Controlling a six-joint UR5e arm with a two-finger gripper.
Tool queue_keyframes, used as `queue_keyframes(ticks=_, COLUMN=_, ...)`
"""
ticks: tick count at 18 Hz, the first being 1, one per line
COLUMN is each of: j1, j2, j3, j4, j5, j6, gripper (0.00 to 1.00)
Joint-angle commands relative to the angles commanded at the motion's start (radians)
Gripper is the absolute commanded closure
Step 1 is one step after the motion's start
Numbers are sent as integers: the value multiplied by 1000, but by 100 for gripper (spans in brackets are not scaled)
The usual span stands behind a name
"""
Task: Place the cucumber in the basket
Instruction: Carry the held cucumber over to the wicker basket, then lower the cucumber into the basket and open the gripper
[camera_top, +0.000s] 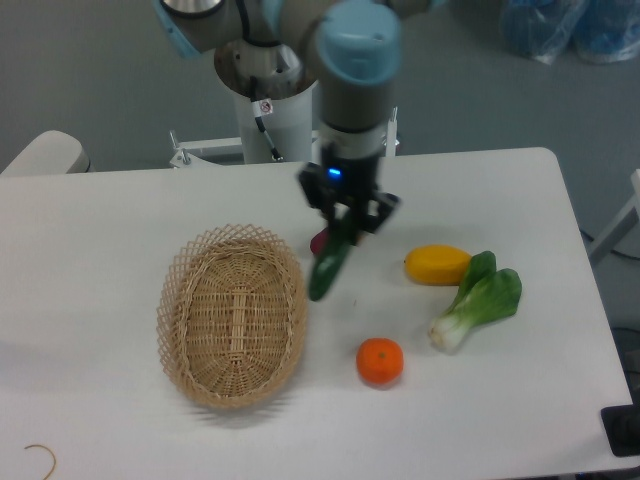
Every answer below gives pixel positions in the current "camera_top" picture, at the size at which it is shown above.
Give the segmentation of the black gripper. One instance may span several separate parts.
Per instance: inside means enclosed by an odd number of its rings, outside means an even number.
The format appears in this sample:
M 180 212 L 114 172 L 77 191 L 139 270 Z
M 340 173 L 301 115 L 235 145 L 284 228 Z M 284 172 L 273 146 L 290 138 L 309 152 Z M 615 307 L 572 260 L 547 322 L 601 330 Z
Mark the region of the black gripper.
M 349 207 L 349 241 L 357 245 L 365 234 L 375 234 L 401 204 L 392 193 L 377 190 L 380 155 L 346 159 L 334 144 L 321 148 L 320 165 L 308 162 L 298 182 L 308 205 L 327 223 L 336 218 L 335 204 Z

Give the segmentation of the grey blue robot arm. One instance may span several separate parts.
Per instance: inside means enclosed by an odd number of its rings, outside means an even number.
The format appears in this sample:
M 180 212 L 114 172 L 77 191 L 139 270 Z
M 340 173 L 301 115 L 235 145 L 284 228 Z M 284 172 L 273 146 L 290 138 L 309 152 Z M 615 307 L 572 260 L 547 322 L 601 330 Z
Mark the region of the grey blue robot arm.
M 217 70 L 251 100 L 320 88 L 320 152 L 299 174 L 308 204 L 331 233 L 357 243 L 399 203 L 380 191 L 377 170 L 388 139 L 401 61 L 402 20 L 434 1 L 156 1 L 178 52 L 212 51 Z

